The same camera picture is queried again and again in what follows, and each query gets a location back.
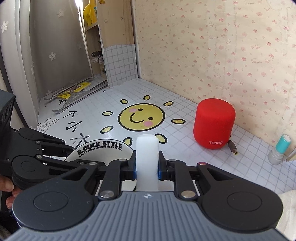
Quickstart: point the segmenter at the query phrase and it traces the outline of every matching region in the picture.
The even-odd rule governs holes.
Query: pink flower pattern
[[[296,5],[207,3],[136,0],[142,78],[196,103],[224,99],[237,125],[271,145],[287,133],[293,149]]]

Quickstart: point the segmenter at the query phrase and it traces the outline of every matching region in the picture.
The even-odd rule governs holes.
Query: finger
[[[9,198],[6,199],[5,203],[8,209],[12,208],[12,203],[15,200],[13,196],[10,196]]]
[[[22,190],[20,190],[18,187],[15,187],[12,191],[12,196],[16,198],[21,192]]]
[[[13,183],[8,177],[0,176],[0,191],[11,192]]]

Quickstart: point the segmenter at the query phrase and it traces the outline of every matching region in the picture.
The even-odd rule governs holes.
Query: white foam block
[[[159,140],[151,134],[140,135],[136,143],[136,191],[158,191]]]

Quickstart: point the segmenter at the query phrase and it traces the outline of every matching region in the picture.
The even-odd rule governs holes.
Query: white cloth
[[[276,229],[294,241],[296,240],[296,190],[280,194],[279,197],[284,210]]]

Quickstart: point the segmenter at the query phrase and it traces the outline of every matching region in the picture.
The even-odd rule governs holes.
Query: teal bottle cap
[[[284,154],[285,151],[288,149],[290,143],[291,143],[291,138],[287,134],[282,134],[281,138],[279,139],[276,145],[276,150],[279,153]]]

